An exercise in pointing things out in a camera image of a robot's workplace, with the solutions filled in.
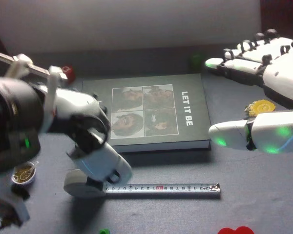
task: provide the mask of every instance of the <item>tape measure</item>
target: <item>tape measure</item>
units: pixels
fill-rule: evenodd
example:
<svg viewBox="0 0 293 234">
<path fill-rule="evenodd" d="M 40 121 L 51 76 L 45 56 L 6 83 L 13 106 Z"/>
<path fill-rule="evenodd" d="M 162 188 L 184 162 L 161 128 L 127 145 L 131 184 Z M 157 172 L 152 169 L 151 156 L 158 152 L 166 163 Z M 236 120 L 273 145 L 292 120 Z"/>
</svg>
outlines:
<svg viewBox="0 0 293 234">
<path fill-rule="evenodd" d="M 128 184 L 105 185 L 103 191 L 110 194 L 220 194 L 219 184 Z"/>
</svg>

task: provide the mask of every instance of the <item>black book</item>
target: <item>black book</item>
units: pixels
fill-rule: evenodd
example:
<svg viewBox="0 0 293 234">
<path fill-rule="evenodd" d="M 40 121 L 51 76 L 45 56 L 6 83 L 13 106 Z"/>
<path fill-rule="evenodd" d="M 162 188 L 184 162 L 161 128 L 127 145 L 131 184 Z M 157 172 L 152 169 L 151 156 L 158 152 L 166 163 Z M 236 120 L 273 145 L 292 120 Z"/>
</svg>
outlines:
<svg viewBox="0 0 293 234">
<path fill-rule="evenodd" d="M 107 107 L 118 153 L 209 148 L 200 74 L 84 81 L 83 92 Z"/>
</svg>

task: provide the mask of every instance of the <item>gray tablecloth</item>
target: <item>gray tablecloth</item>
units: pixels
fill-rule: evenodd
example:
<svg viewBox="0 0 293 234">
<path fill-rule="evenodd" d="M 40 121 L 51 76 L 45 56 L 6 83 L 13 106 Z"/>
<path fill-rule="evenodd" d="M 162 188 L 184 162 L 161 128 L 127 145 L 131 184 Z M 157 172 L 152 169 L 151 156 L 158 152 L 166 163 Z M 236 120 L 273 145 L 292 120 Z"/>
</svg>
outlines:
<svg viewBox="0 0 293 234">
<path fill-rule="evenodd" d="M 245 117 L 244 108 L 264 99 L 258 87 L 203 74 L 212 124 Z M 81 80 L 76 83 L 81 87 Z M 220 199 L 93 199 L 66 194 L 63 182 L 75 169 L 66 156 L 73 142 L 41 136 L 37 178 L 27 207 L 31 220 L 14 234 L 217 234 L 248 226 L 256 234 L 293 234 L 293 153 L 269 155 L 221 148 L 126 156 L 132 183 L 214 183 Z"/>
</svg>

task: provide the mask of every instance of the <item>portrait photo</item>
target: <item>portrait photo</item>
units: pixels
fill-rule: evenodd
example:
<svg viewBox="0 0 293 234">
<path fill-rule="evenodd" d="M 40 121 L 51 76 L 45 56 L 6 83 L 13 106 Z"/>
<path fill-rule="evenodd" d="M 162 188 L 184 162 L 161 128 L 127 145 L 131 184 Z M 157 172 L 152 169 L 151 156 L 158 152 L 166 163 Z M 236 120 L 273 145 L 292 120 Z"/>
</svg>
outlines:
<svg viewBox="0 0 293 234">
<path fill-rule="evenodd" d="M 142 87 L 113 89 L 112 95 L 112 112 L 143 110 Z"/>
<path fill-rule="evenodd" d="M 175 108 L 145 111 L 146 136 L 178 134 Z"/>
<path fill-rule="evenodd" d="M 175 107 L 171 84 L 143 87 L 144 110 Z"/>
<path fill-rule="evenodd" d="M 111 121 L 111 139 L 144 137 L 143 111 L 114 112 Z"/>
</svg>

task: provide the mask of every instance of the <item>small bowl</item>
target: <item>small bowl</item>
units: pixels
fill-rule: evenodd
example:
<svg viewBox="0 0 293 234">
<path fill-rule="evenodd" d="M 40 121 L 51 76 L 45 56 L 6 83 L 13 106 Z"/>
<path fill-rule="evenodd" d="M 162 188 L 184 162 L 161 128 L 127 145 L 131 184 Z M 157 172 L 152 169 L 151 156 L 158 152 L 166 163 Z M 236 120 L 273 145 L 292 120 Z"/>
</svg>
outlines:
<svg viewBox="0 0 293 234">
<path fill-rule="evenodd" d="M 17 171 L 19 171 L 20 169 L 23 169 L 23 168 L 25 168 L 25 167 L 27 167 L 27 166 L 32 167 L 32 166 L 34 166 L 34 164 L 33 164 L 32 162 L 25 162 L 25 163 L 23 163 L 23 164 L 21 164 L 21 165 L 19 165 L 19 166 L 17 166 L 17 167 L 14 168 L 14 170 L 13 170 L 13 174 L 12 174 L 12 177 L 11 177 L 13 183 L 18 184 L 18 185 L 27 185 L 27 184 L 30 184 L 31 182 L 34 181 L 34 178 L 35 178 L 35 175 L 36 175 L 36 168 L 34 169 L 34 172 L 32 172 L 32 175 L 31 175 L 30 179 L 27 180 L 27 181 L 25 181 L 25 182 L 21 182 L 21 183 L 19 183 L 19 182 L 17 182 L 17 181 L 15 180 L 15 178 L 14 178 L 14 174 L 15 174 Z"/>
</svg>

